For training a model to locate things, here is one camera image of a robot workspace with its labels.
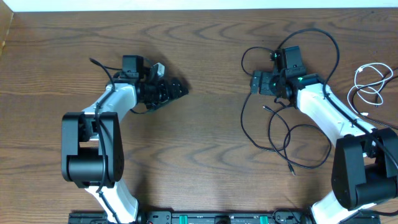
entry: wooden table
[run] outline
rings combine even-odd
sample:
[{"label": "wooden table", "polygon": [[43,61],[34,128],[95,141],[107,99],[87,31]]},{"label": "wooden table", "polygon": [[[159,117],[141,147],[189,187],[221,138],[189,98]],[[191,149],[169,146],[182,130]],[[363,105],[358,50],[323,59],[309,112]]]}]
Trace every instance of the wooden table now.
[{"label": "wooden table", "polygon": [[[294,177],[278,155],[254,147],[239,123],[250,82],[240,67],[243,52],[257,45],[274,49],[290,33],[309,27],[327,30],[340,45],[330,85],[345,103],[360,65],[398,66],[397,9],[16,14],[0,59],[0,223],[66,223],[72,210],[101,210],[61,176],[61,118],[104,91],[107,77],[88,58],[120,67],[125,54],[162,62],[190,85],[188,96],[153,114],[127,114],[121,124],[123,177],[142,206],[244,212],[319,201],[331,190],[334,150],[321,168],[296,168]],[[302,34],[287,45],[299,45],[308,70],[323,77],[335,62],[334,47],[321,34]],[[248,70],[272,67],[261,50],[249,53],[244,64]],[[397,85],[386,88],[385,105],[361,109],[397,125]],[[269,146],[264,104],[278,108],[272,97],[254,95],[244,123],[259,144]],[[313,124],[297,110],[281,115],[291,126]],[[276,119],[272,137],[279,146],[285,133]],[[288,152],[316,164],[327,145],[316,131],[300,129]],[[377,209],[397,207],[391,200]]]}]

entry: white cable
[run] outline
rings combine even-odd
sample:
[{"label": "white cable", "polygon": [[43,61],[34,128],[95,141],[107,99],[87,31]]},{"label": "white cable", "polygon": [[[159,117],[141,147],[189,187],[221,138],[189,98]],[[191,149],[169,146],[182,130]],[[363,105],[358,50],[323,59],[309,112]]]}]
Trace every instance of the white cable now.
[{"label": "white cable", "polygon": [[[383,66],[385,66],[386,68],[388,68],[388,69],[390,70],[391,75],[390,75],[389,77],[387,77],[387,78],[384,78],[383,74],[382,74],[377,68],[373,67],[372,65],[383,65]],[[357,84],[357,83],[356,83],[356,78],[357,78],[358,74],[361,73],[361,72],[364,70],[364,68],[373,68],[373,70],[377,71],[377,73],[378,73],[383,79],[380,80],[380,81],[378,81],[378,82],[368,83],[368,84],[365,84],[365,85],[363,85],[363,84]],[[351,105],[351,102],[350,102],[350,100],[349,100],[349,96],[350,96],[350,94],[351,94],[351,91],[352,91],[354,88],[359,89],[359,88],[361,88],[361,87],[363,87],[363,86],[366,86],[366,85],[375,85],[375,84],[380,84],[380,83],[382,83],[382,84],[381,84],[381,86],[380,86],[380,88],[379,88],[378,90],[375,90],[373,87],[370,87],[370,86],[367,87],[367,88],[369,88],[369,89],[372,90],[372,91],[366,91],[366,90],[364,90],[364,89],[359,90],[359,91],[361,91],[361,92],[363,92],[363,93],[367,93],[367,94],[372,94],[372,95],[373,95],[373,94],[377,94],[377,95],[379,96],[380,100],[381,100],[380,103],[373,103],[373,102],[369,102],[368,100],[365,100],[365,99],[361,96],[361,94],[359,94],[359,92],[358,92],[358,96],[359,96],[363,101],[365,101],[365,103],[368,103],[368,104],[370,104],[370,105],[382,105],[384,101],[383,101],[383,97],[382,97],[381,94],[380,94],[380,91],[382,90],[382,87],[384,86],[384,82],[387,81],[387,80],[389,80],[389,79],[391,79],[393,75],[394,75],[394,71],[392,71],[392,69],[391,69],[388,65],[386,65],[386,64],[384,64],[384,63],[375,62],[375,63],[369,63],[369,64],[366,64],[366,65],[360,66],[360,67],[355,71],[354,86],[351,87],[351,89],[349,90],[349,92],[348,92],[348,94],[347,94],[347,101],[348,101],[348,104],[349,104],[349,106],[351,107],[351,109],[353,109],[353,111],[354,111],[355,113],[358,113],[358,112],[354,109],[353,105]],[[363,112],[363,113],[361,113],[361,114],[362,114],[363,116],[367,116],[369,113]]]}]

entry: cable connector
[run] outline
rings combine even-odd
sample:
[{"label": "cable connector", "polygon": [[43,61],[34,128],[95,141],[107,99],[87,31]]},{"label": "cable connector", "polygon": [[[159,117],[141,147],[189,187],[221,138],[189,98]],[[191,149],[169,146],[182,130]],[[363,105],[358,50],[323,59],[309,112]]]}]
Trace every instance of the cable connector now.
[{"label": "cable connector", "polygon": [[294,172],[293,166],[289,162],[287,163],[287,166],[289,167],[289,170],[291,171],[291,173],[293,175],[296,175],[296,172]]},{"label": "cable connector", "polygon": [[264,110],[266,110],[266,111],[269,111],[269,112],[271,112],[271,113],[274,113],[274,111],[273,111],[269,106],[267,106],[267,105],[263,105],[262,108],[263,108]]}]

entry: green terminal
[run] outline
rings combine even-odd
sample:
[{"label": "green terminal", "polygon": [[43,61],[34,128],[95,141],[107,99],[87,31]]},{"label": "green terminal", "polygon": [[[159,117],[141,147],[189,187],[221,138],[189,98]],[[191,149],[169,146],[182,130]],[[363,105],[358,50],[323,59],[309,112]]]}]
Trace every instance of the green terminal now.
[{"label": "green terminal", "polygon": [[180,224],[188,224],[188,216],[187,215],[180,215]]},{"label": "green terminal", "polygon": [[268,224],[268,217],[260,216],[260,224]]}]

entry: black cable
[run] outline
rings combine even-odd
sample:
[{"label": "black cable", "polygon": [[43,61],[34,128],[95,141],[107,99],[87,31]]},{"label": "black cable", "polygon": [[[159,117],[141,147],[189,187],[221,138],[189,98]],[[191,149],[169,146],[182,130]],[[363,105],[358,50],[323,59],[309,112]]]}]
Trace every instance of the black cable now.
[{"label": "black cable", "polygon": [[374,211],[374,210],[368,210],[368,209],[360,209],[360,212],[363,214],[371,214],[371,215],[380,215],[380,216],[385,216],[385,217],[394,217],[398,215],[398,210],[395,212],[379,212],[379,211]]},{"label": "black cable", "polygon": [[[264,108],[265,110],[267,110],[267,111],[272,112],[272,110],[271,110],[268,106],[266,106],[266,105],[264,105],[263,108]],[[284,110],[284,109],[286,109],[286,108],[288,108],[288,107],[279,108],[279,109],[277,110],[277,112],[280,112],[281,110]],[[276,147],[274,146],[274,143],[272,142],[272,139],[271,139],[271,122],[272,122],[272,120],[274,119],[274,115],[275,115],[275,113],[271,116],[271,118],[269,119],[269,123],[268,123],[268,130],[267,130],[267,131],[268,131],[268,141],[269,141],[269,143],[271,144],[272,149],[273,149],[275,152],[278,152],[278,153],[279,153],[279,151],[276,151],[276,150],[275,150]],[[289,141],[290,141],[290,134],[289,134],[290,128],[289,128],[289,126],[287,125],[286,121],[285,121],[279,114],[276,113],[276,115],[277,115],[277,117],[278,117],[280,120],[282,120],[283,123],[285,124],[285,126],[286,126],[286,128],[287,128],[288,135],[289,135]],[[282,149],[284,150],[285,157],[287,158],[286,146],[283,146]],[[294,169],[293,169],[293,167],[292,167],[292,165],[291,165],[291,163],[290,163],[289,161],[287,161],[287,166],[289,167],[289,170],[291,171],[291,173],[292,173],[293,175],[296,175],[296,173],[295,173],[295,171],[294,171]]]},{"label": "black cable", "polygon": [[109,74],[108,70],[106,69],[106,67],[104,65],[102,65],[101,63],[99,63],[98,61],[96,61],[93,58],[90,58],[90,61],[93,62],[95,65],[100,66],[108,75],[109,80],[112,83],[112,89],[111,91],[108,92],[108,94],[106,94],[104,97],[102,97],[102,99],[97,102],[96,106],[95,106],[95,124],[97,127],[97,132],[98,132],[98,139],[99,142],[101,144],[101,152],[102,152],[102,159],[103,159],[103,173],[102,173],[102,178],[101,178],[101,182],[99,183],[99,187],[96,191],[96,193],[98,193],[99,197],[103,200],[105,206],[109,209],[109,211],[111,211],[114,219],[116,220],[117,224],[120,224],[121,222],[119,221],[118,216],[116,215],[116,212],[109,206],[108,201],[105,199],[105,196],[102,193],[102,188],[104,187],[105,184],[105,178],[106,178],[106,174],[108,173],[108,164],[106,162],[106,149],[105,149],[105,142],[104,142],[104,136],[102,133],[102,128],[106,129],[106,127],[103,125],[103,123],[100,122],[100,117],[99,117],[99,110],[102,107],[103,103],[109,98],[109,96],[112,95],[112,93],[114,93],[116,91],[116,86],[114,84],[114,81],[112,79],[111,74]]},{"label": "black cable", "polygon": [[[301,34],[303,32],[307,32],[307,31],[315,31],[315,32],[320,32],[322,34],[325,34],[327,37],[330,38],[330,40],[333,42],[333,44],[335,45],[336,48],[336,63],[335,66],[333,67],[332,71],[330,72],[329,76],[327,77],[327,79],[325,80],[325,82],[323,83],[322,86],[322,92],[323,92],[323,96],[329,101],[329,103],[337,110],[339,111],[349,122],[351,122],[353,125],[355,125],[358,129],[360,129],[362,132],[365,133],[365,135],[370,138],[372,141],[374,141],[376,143],[376,145],[379,147],[380,150],[382,150],[385,155],[387,155],[387,157],[392,161],[392,163],[394,164],[394,166],[396,167],[396,169],[398,170],[398,163],[395,160],[394,156],[392,156],[391,152],[384,147],[384,145],[377,140],[368,130],[366,130],[364,127],[362,127],[360,124],[357,123],[357,121],[353,118],[351,118],[347,113],[345,113],[339,106],[337,106],[337,104],[329,97],[329,94],[326,92],[326,86],[327,83],[329,82],[331,76],[334,74],[337,66],[338,66],[338,62],[340,61],[340,50],[338,48],[338,44],[336,42],[336,40],[326,31],[321,30],[321,29],[316,29],[316,28],[310,28],[310,29],[303,29],[303,30],[299,30],[294,32],[293,34],[290,34],[284,41],[282,41],[282,43],[278,46],[278,49],[282,47],[282,45],[289,40],[291,37],[293,37],[296,34]],[[383,215],[387,216],[387,215],[398,215],[398,211],[396,212],[392,212],[392,213],[383,213]]]},{"label": "black cable", "polygon": [[[249,93],[248,96],[246,97],[246,99],[245,99],[245,101],[244,101],[244,103],[243,103],[243,107],[242,107],[242,112],[241,112],[241,127],[242,127],[242,131],[243,131],[243,133],[246,135],[246,137],[253,143],[253,145],[256,146],[257,148],[262,149],[262,150],[267,151],[267,152],[274,152],[275,150],[274,150],[273,148],[264,147],[264,146],[258,145],[258,144],[250,137],[250,135],[246,132],[246,130],[245,130],[244,126],[243,126],[243,112],[244,112],[244,109],[245,109],[245,107],[246,107],[246,104],[248,103],[248,100],[249,100],[250,96],[251,96],[251,93]],[[287,130],[289,130],[289,126],[287,125],[287,123],[285,122],[285,120],[282,119],[282,121],[284,122],[284,124],[285,124]]]},{"label": "black cable", "polygon": [[109,74],[109,72],[108,72],[108,70],[106,69],[106,67],[105,67],[103,64],[99,63],[97,60],[93,59],[93,58],[90,58],[90,61],[93,62],[95,65],[100,66],[100,67],[105,71],[105,73],[107,74],[109,80],[111,81],[112,89],[115,90],[116,87],[115,87],[115,85],[114,85],[113,78],[112,78],[111,74]]},{"label": "black cable", "polygon": [[247,49],[247,50],[243,53],[243,55],[242,55],[241,66],[242,66],[243,71],[244,71],[247,75],[249,75],[249,76],[252,76],[252,74],[250,74],[248,71],[246,71],[246,69],[244,69],[244,67],[243,67],[243,59],[244,59],[244,56],[246,55],[246,53],[247,53],[248,51],[252,50],[252,49],[264,49],[264,50],[270,51],[272,54],[274,53],[273,50],[268,49],[268,48],[266,48],[266,47],[251,47],[251,48]]},{"label": "black cable", "polygon": [[326,137],[326,139],[327,139],[328,142],[329,142],[329,150],[328,150],[328,153],[326,154],[325,158],[321,161],[321,163],[319,163],[318,165],[315,165],[315,166],[305,166],[305,165],[299,164],[299,163],[297,163],[297,162],[291,161],[290,159],[287,158],[287,156],[283,156],[279,151],[277,151],[276,148],[275,148],[274,143],[273,143],[272,140],[271,140],[271,121],[272,121],[272,119],[273,119],[273,117],[274,117],[275,115],[278,116],[280,119],[282,119],[282,117],[278,114],[278,112],[280,112],[281,110],[284,110],[284,109],[286,109],[286,108],[281,108],[281,109],[279,109],[279,110],[277,110],[277,111],[273,111],[271,108],[269,108],[268,106],[266,106],[265,109],[266,109],[267,111],[270,111],[270,112],[272,113],[272,116],[271,116],[271,118],[270,118],[270,122],[269,122],[269,124],[268,124],[268,140],[269,140],[271,146],[274,148],[274,151],[275,151],[276,153],[278,153],[278,155],[279,155],[281,158],[283,158],[286,162],[289,162],[289,163],[291,163],[291,164],[293,164],[293,165],[295,165],[295,166],[298,166],[298,167],[304,168],[304,169],[316,169],[316,168],[322,166],[322,165],[326,162],[326,160],[328,159],[328,157],[329,157],[329,155],[330,155],[330,152],[331,152],[331,142],[330,142],[328,136],[327,136],[320,128],[318,128],[318,127],[316,127],[316,126],[314,126],[314,125],[311,125],[311,124],[298,124],[298,125],[295,125],[293,128],[290,128],[290,129],[289,129],[289,132],[288,132],[288,133],[286,134],[286,136],[285,136],[283,148],[284,148],[284,151],[286,151],[286,147],[287,147],[287,146],[286,146],[286,140],[287,140],[287,138],[290,137],[291,132],[292,132],[295,128],[298,128],[298,127],[314,128],[314,129],[318,130],[319,132],[321,132],[321,133]]},{"label": "black cable", "polygon": [[144,112],[137,112],[137,111],[135,111],[135,110],[133,110],[133,109],[130,109],[130,111],[131,111],[132,113],[134,113],[134,114],[146,114],[146,113],[148,113],[148,112],[153,111],[154,108],[156,109],[156,104],[152,103],[152,107],[153,107],[152,109],[149,109],[149,110],[144,111]]},{"label": "black cable", "polygon": [[104,202],[106,208],[112,213],[113,218],[116,220],[117,224],[121,224],[118,216],[116,215],[116,212],[111,208],[111,206],[109,205],[108,201],[106,200],[104,193],[100,192],[99,193],[99,197],[102,199],[102,201]]},{"label": "black cable", "polygon": [[[391,73],[391,72],[386,73],[386,74],[383,76],[383,78],[382,78],[381,80],[385,79],[390,73]],[[396,79],[396,78],[397,78],[397,77],[393,77],[393,78],[390,78],[389,80],[387,80],[386,82],[384,82],[383,86],[382,86],[381,89],[379,90],[379,93],[381,93],[381,91],[383,91],[384,87],[386,87],[386,85],[387,85],[389,82],[391,82],[391,80]],[[376,96],[374,97],[374,102],[375,102],[375,103],[378,103],[378,99],[379,99],[379,95],[376,94]]]},{"label": "black cable", "polygon": [[104,66],[105,68],[107,68],[107,69],[110,69],[110,70],[116,70],[116,71],[121,71],[122,69],[121,68],[113,68],[113,67],[109,67],[109,66]]},{"label": "black cable", "polygon": [[378,83],[378,84],[369,84],[369,85],[365,85],[365,86],[362,86],[362,87],[359,87],[358,89],[356,89],[356,90],[353,92],[351,98],[349,99],[350,102],[351,102],[351,105],[353,106],[355,112],[358,113],[358,116],[360,116],[361,118],[366,119],[366,120],[371,121],[371,122],[376,123],[376,124],[383,125],[383,126],[385,126],[385,127],[391,128],[391,129],[395,129],[395,130],[398,131],[398,128],[397,128],[397,127],[394,127],[394,126],[392,126],[392,125],[390,125],[390,124],[387,124],[387,123],[384,123],[384,122],[381,122],[381,121],[378,121],[378,120],[369,118],[369,117],[367,117],[367,116],[363,116],[363,115],[361,114],[361,112],[359,112],[358,109],[356,109],[356,106],[355,106],[355,104],[354,104],[354,97],[355,97],[355,95],[358,93],[358,91],[359,91],[359,90],[362,90],[363,88],[367,88],[367,87],[370,87],[370,86],[376,86],[376,85],[379,85],[379,84],[380,84],[380,83]]}]

